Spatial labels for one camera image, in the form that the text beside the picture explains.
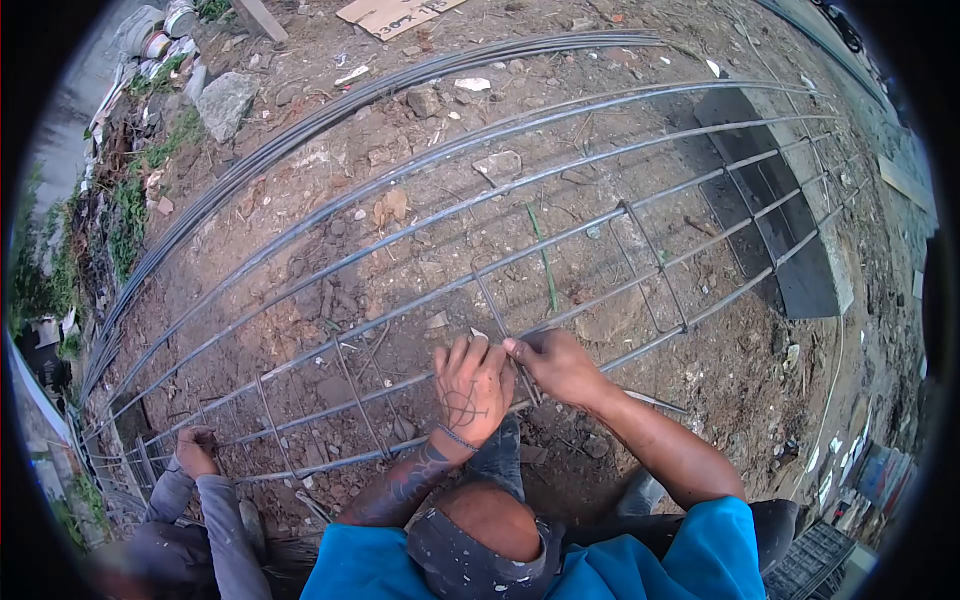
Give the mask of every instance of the hand tattoo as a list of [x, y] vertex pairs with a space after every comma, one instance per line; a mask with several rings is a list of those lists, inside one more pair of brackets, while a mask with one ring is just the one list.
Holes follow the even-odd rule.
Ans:
[[366, 527], [403, 527], [430, 491], [458, 466], [427, 440], [411, 456], [360, 492], [337, 516], [336, 522]]

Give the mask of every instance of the wristband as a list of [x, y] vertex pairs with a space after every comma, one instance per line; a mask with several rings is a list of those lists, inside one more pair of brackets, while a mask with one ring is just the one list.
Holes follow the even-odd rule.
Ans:
[[450, 436], [450, 439], [451, 439], [451, 440], [453, 440], [453, 441], [456, 442], [457, 444], [463, 446], [463, 447], [466, 448], [467, 450], [470, 450], [471, 452], [479, 452], [479, 451], [480, 451], [480, 448], [476, 447], [475, 445], [473, 445], [473, 444], [467, 444], [466, 442], [464, 442], [463, 440], [461, 440], [461, 439], [460, 439], [460, 436], [458, 436], [457, 434], [455, 434], [455, 433], [453, 433], [452, 431], [450, 431], [450, 429], [449, 429], [446, 425], [443, 425], [443, 424], [441, 424], [441, 423], [437, 423], [437, 428], [440, 429], [441, 431], [443, 431], [446, 435]]

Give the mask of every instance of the tattooed hand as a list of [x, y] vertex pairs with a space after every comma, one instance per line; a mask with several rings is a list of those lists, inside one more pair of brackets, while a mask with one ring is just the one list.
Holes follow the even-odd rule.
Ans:
[[477, 336], [457, 338], [450, 350], [433, 353], [437, 397], [446, 427], [480, 447], [496, 431], [514, 399], [516, 369], [502, 346]]

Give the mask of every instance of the arm tattoo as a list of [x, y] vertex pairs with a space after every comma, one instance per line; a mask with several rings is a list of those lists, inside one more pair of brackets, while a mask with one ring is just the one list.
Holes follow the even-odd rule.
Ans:
[[470, 391], [464, 396], [456, 390], [448, 390], [442, 381], [438, 381], [443, 392], [440, 403], [444, 408], [447, 427], [450, 429], [469, 425], [478, 416], [485, 417], [490, 412], [490, 410], [477, 410], [476, 402], [473, 401], [473, 390], [476, 384], [476, 379], [470, 381]]
[[430, 491], [458, 466], [428, 440], [360, 492], [336, 522], [366, 527], [403, 527]]

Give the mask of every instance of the dirt ground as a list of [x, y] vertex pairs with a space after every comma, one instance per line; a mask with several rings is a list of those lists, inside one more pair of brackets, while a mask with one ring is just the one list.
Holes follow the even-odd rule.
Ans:
[[[254, 74], [261, 93], [233, 142], [219, 145], [208, 138], [200, 146], [181, 147], [174, 156], [164, 181], [177, 210], [166, 217], [151, 214], [148, 246], [215, 181], [215, 174], [224, 165], [290, 127], [328, 101], [331, 94], [339, 94], [333, 81], [358, 65], [368, 65], [378, 76], [445, 51], [475, 46], [481, 39], [488, 42], [560, 31], [575, 17], [590, 18], [602, 28], [651, 28], [679, 42], [679, 46], [632, 48], [629, 52], [577, 51], [532, 57], [523, 61], [522, 69], [472, 69], [459, 76], [487, 78], [492, 90], [467, 93], [453, 86], [453, 77], [446, 77], [436, 85], [444, 106], [434, 116], [418, 118], [403, 102], [401, 92], [311, 139], [201, 225], [156, 272], [126, 317], [123, 350], [105, 375], [107, 383], [115, 385], [172, 321], [253, 249], [350, 185], [391, 168], [429, 145], [541, 106], [541, 101], [549, 106], [639, 84], [712, 79], [707, 65], [691, 54], [715, 60], [745, 78], [772, 79], [751, 42], [734, 28], [736, 12], [777, 78], [800, 84], [803, 74], [825, 93], [816, 103], [797, 96], [801, 112], [836, 113], [849, 119], [835, 127], [843, 132], [842, 143], [821, 147], [827, 164], [836, 164], [852, 152], [867, 158], [848, 173], [854, 180], [866, 178], [868, 183], [852, 209], [832, 225], [844, 258], [852, 266], [853, 304], [842, 318], [842, 326], [835, 318], [788, 322], [758, 294], [748, 293], [686, 334], [613, 370], [610, 377], [624, 387], [685, 408], [685, 416], [666, 414], [679, 417], [730, 457], [746, 482], [751, 500], [789, 497], [794, 491], [795, 481], [813, 452], [832, 391], [820, 441], [822, 466], [806, 476], [794, 498], [810, 506], [812, 514], [823, 514], [836, 497], [835, 488], [823, 506], [816, 497], [820, 481], [836, 462], [836, 457], [824, 458], [826, 444], [833, 436], [844, 443], [846, 451], [869, 413], [873, 415], [875, 439], [886, 444], [894, 439], [910, 443], [916, 432], [912, 398], [920, 383], [922, 356], [920, 303], [910, 295], [910, 289], [913, 269], [923, 264], [923, 225], [909, 216], [914, 206], [907, 203], [904, 209], [906, 200], [892, 197], [883, 187], [873, 160], [878, 150], [876, 137], [864, 133], [860, 115], [854, 114], [857, 105], [844, 89], [852, 84], [840, 81], [825, 66], [826, 56], [800, 34], [751, 2], [728, 5], [661, 0], [624, 4], [618, 11], [625, 19], [612, 25], [580, 0], [524, 3], [525, 7], [516, 12], [504, 10], [506, 0], [470, 0], [458, 7], [459, 12], [446, 12], [381, 44], [366, 34], [356, 34], [351, 25], [334, 16], [340, 4], [313, 2], [310, 15], [299, 15], [296, 3], [269, 3], [291, 36], [282, 45], [266, 37], [249, 38], [224, 53], [224, 42], [241, 33], [231, 29], [236, 26], [210, 24], [198, 28], [195, 37], [213, 74], [229, 70]], [[418, 30], [429, 33], [434, 49], [409, 58], [401, 50], [419, 43]], [[334, 57], [340, 53], [346, 53], [347, 59], [338, 67]], [[250, 68], [253, 55], [261, 57], [260, 66]], [[266, 69], [262, 68], [264, 57], [270, 57]], [[276, 95], [289, 85], [298, 88], [295, 99], [276, 106]], [[406, 194], [409, 210], [399, 223], [394, 220], [379, 228], [373, 221], [374, 202], [382, 198], [378, 194], [314, 227], [264, 261], [175, 334], [139, 373], [132, 390], [142, 390], [155, 381], [187, 352], [269, 299], [274, 290], [415, 219], [490, 189], [471, 167], [473, 161], [514, 151], [522, 160], [521, 175], [531, 175], [645, 136], [698, 127], [692, 113], [698, 98], [696, 94], [680, 94], [599, 111], [590, 117], [580, 115], [494, 141], [397, 181], [396, 187]], [[778, 106], [785, 105], [783, 114], [790, 113], [782, 98], [777, 102]], [[177, 110], [183, 103], [171, 101], [168, 107]], [[811, 129], [817, 134], [829, 126], [815, 123]], [[623, 199], [640, 198], [700, 175], [712, 168], [703, 168], [710, 160], [716, 160], [716, 156], [705, 139], [659, 144], [597, 161], [592, 167], [578, 169], [575, 177], [555, 176], [519, 188], [430, 226], [427, 237], [401, 240], [388, 252], [377, 251], [280, 302], [179, 369], [148, 396], [145, 409], [149, 424], [156, 431], [165, 430], [198, 406], [325, 342], [336, 333], [334, 326], [346, 330], [374, 319], [469, 274], [473, 266], [490, 264], [533, 244], [536, 236], [527, 203], [542, 234], [548, 236], [603, 214]], [[844, 191], [842, 186], [834, 187], [831, 193], [839, 196]], [[355, 221], [357, 209], [365, 210], [367, 217]], [[638, 215], [650, 245], [629, 219], [620, 217], [602, 227], [597, 239], [578, 234], [548, 251], [560, 311], [633, 276], [616, 238], [628, 249], [637, 271], [643, 272], [656, 266], [654, 252], [676, 256], [708, 239], [707, 233], [688, 222], [712, 222], [708, 205], [696, 188], [648, 204]], [[746, 281], [725, 245], [698, 254], [673, 268], [669, 275], [686, 315], [708, 308]], [[550, 316], [539, 253], [493, 272], [485, 281], [511, 331]], [[642, 294], [633, 288], [566, 325], [598, 364], [649, 342], [658, 331], [681, 321], [662, 276], [648, 279], [642, 287]], [[649, 310], [644, 295], [650, 302]], [[449, 325], [425, 328], [426, 320], [441, 311], [445, 311]], [[382, 337], [375, 365], [364, 368], [364, 350], [380, 340], [383, 326], [376, 328], [369, 339], [350, 342], [355, 348], [344, 346], [343, 351], [357, 377], [357, 392], [367, 394], [387, 385], [385, 379], [392, 384], [429, 369], [432, 347], [450, 344], [471, 326], [494, 339], [499, 337], [492, 313], [475, 283], [392, 320]], [[782, 365], [784, 334], [790, 343], [801, 347], [800, 362], [791, 371]], [[276, 424], [353, 399], [338, 369], [336, 353], [331, 350], [321, 358], [265, 383], [270, 417]], [[93, 406], [104, 397], [103, 387], [98, 387]], [[518, 386], [517, 400], [521, 399], [524, 392]], [[437, 417], [429, 382], [393, 393], [389, 400], [416, 426], [416, 435], [429, 431]], [[397, 431], [402, 428], [393, 426], [394, 413], [387, 402], [370, 402], [367, 413], [373, 432], [387, 444], [406, 439], [405, 432]], [[264, 403], [256, 393], [241, 395], [204, 417], [218, 428], [221, 440], [259, 432], [270, 425]], [[547, 449], [543, 464], [524, 465], [529, 503], [540, 512], [569, 522], [585, 523], [601, 517], [615, 501], [624, 476], [636, 467], [629, 452], [596, 422], [552, 400], [523, 411], [521, 431], [526, 444]], [[377, 449], [356, 409], [285, 429], [281, 435], [294, 468]], [[790, 441], [796, 442], [799, 454], [789, 451]], [[164, 444], [165, 453], [170, 449]], [[280, 445], [272, 435], [222, 448], [220, 461], [230, 477], [287, 469]], [[317, 473], [312, 477], [311, 494], [337, 513], [387, 466], [386, 461], [371, 460]], [[283, 538], [323, 528], [294, 497], [295, 489], [302, 486], [302, 482], [277, 478], [242, 484], [239, 489], [266, 517], [268, 534]], [[676, 510], [664, 503], [662, 510], [671, 509]]]

